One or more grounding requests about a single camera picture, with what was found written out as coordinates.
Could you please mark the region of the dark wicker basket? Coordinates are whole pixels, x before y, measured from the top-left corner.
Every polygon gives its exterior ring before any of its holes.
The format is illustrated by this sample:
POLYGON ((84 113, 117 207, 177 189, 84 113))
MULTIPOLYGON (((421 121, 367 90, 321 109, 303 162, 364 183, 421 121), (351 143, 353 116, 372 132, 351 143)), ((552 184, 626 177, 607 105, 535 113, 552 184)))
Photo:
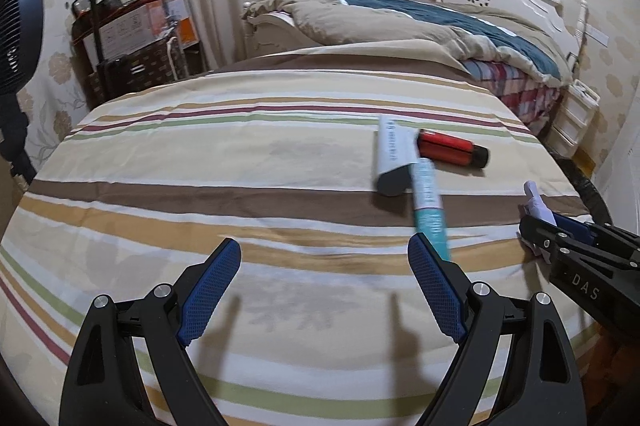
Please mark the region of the dark wicker basket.
POLYGON ((167 36, 144 48, 104 60, 89 74, 84 90, 90 108, 129 93, 189 78, 186 56, 177 36, 167 36))

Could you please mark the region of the plaid bed sheet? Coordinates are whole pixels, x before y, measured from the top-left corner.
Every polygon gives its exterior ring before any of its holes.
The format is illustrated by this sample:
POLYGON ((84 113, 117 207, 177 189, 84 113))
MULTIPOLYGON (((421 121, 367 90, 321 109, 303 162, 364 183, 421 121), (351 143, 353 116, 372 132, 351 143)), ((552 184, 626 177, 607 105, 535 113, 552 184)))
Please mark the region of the plaid bed sheet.
POLYGON ((510 111, 535 135, 548 125, 561 90, 536 82, 508 64, 466 60, 467 71, 484 88, 498 97, 510 111))

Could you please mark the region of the white bed footboard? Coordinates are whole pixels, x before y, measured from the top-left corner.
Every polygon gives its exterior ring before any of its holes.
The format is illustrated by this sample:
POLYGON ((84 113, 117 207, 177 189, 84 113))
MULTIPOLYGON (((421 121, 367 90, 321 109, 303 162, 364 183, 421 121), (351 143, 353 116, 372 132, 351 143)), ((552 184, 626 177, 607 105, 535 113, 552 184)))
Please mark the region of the white bed footboard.
POLYGON ((247 58, 319 46, 303 34, 285 12, 250 16, 243 20, 243 32, 247 58))

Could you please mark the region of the white drawer unit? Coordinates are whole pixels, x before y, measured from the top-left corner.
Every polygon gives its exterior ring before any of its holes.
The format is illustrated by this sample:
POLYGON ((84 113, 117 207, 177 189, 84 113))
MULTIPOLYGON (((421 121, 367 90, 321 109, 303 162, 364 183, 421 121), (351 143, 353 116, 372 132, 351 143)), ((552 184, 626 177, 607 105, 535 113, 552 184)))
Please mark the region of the white drawer unit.
POLYGON ((546 144, 549 149, 562 158, 572 158, 599 104, 600 95, 575 79, 566 90, 547 133, 546 144))

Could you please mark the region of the white tube dark cap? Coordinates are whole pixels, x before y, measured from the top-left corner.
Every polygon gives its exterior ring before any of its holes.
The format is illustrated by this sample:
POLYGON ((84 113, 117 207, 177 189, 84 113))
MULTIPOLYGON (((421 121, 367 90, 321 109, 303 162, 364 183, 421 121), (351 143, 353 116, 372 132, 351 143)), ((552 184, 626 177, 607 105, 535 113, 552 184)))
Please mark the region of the white tube dark cap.
POLYGON ((376 137, 376 191, 396 197, 411 187, 411 168, 419 160, 416 140, 418 131, 396 123, 388 116, 378 117, 376 137))

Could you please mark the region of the orange white box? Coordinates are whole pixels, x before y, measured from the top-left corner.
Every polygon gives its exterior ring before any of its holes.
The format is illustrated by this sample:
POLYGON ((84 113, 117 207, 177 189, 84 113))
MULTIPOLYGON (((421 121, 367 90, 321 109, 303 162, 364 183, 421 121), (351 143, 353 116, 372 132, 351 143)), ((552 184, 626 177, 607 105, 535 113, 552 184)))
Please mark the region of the orange white box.
POLYGON ((186 48, 200 42, 196 31, 188 0, 171 0, 168 2, 170 18, 177 23, 181 43, 186 48))

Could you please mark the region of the beige blue duvet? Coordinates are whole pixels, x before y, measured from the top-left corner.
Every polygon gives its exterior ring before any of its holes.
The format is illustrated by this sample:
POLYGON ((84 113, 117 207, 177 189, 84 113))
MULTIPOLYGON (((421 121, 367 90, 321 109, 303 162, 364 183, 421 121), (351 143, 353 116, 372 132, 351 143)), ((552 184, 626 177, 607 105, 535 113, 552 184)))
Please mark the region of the beige blue duvet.
POLYGON ((245 4, 243 18, 273 12, 288 14, 300 32, 324 45, 425 40, 460 63, 505 63, 551 88, 573 80, 553 39, 492 8, 463 5, 455 10, 413 0, 262 0, 245 4))

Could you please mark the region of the red bottle black cap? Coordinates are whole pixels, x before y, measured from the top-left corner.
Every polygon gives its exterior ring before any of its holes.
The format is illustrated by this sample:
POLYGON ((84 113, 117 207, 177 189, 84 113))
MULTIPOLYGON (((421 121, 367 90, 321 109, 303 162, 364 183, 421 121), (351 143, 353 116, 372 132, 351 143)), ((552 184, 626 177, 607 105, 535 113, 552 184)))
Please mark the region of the red bottle black cap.
POLYGON ((420 130, 416 146, 421 157, 450 165, 484 169, 489 161, 486 147, 448 134, 420 130))

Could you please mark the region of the black trash bin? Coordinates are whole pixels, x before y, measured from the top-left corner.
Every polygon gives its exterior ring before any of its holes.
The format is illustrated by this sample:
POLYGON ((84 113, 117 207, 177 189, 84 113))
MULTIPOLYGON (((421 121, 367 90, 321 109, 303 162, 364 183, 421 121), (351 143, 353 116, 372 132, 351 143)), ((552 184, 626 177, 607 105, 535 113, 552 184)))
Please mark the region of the black trash bin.
POLYGON ((613 224, 608 206, 590 178, 579 169, 573 160, 556 155, 553 155, 552 158, 578 193, 582 203, 589 210, 593 221, 599 225, 613 224))

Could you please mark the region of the striped bed sheet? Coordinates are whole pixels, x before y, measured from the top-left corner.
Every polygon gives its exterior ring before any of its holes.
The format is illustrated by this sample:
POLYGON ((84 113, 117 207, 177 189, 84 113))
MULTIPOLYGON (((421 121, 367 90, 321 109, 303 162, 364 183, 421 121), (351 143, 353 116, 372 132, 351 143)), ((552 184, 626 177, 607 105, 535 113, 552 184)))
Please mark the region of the striped bed sheet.
POLYGON ((1 354, 42 418, 93 298, 145 296, 225 238, 242 265, 189 348, 237 425, 400 425, 424 410, 456 347, 407 260, 409 194, 375 190, 381 119, 488 149, 442 165, 452 259, 528 298, 550 284, 518 240, 524 184, 586 219, 526 126, 436 43, 358 43, 246 60, 125 95, 55 149, 1 241, 1 354))

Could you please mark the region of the dark blue fan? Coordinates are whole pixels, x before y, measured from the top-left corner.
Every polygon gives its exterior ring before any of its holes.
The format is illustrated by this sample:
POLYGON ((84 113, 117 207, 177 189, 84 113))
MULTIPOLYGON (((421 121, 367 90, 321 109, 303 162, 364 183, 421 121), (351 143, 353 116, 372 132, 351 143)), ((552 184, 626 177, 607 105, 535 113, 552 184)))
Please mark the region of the dark blue fan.
POLYGON ((17 100, 37 69, 42 49, 43 0, 1 0, 1 157, 11 175, 32 183, 36 170, 26 153, 29 119, 17 100))

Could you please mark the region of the cardboard box with labels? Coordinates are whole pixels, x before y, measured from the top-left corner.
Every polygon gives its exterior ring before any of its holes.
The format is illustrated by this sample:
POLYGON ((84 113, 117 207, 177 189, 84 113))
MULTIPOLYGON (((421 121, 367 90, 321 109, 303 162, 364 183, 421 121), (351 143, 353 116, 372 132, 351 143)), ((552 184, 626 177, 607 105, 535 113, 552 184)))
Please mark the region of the cardboard box with labels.
MULTIPOLYGON (((165 36, 169 30, 164 0, 137 0, 99 17, 104 60, 140 50, 165 36)), ((99 62, 90 10, 82 12, 72 26, 74 53, 89 66, 99 62)))

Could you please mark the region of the white wall switch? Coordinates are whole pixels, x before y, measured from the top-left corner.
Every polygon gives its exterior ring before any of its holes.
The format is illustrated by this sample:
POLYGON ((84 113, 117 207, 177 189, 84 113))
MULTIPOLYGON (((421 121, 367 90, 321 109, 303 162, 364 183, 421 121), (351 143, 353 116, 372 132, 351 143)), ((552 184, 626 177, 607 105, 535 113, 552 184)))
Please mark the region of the white wall switch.
POLYGON ((600 45, 604 46, 605 48, 608 47, 608 42, 610 41, 610 38, 608 37, 607 34, 599 30, 598 28, 593 27, 590 24, 587 24, 586 35, 589 36, 594 41, 597 41, 600 45))

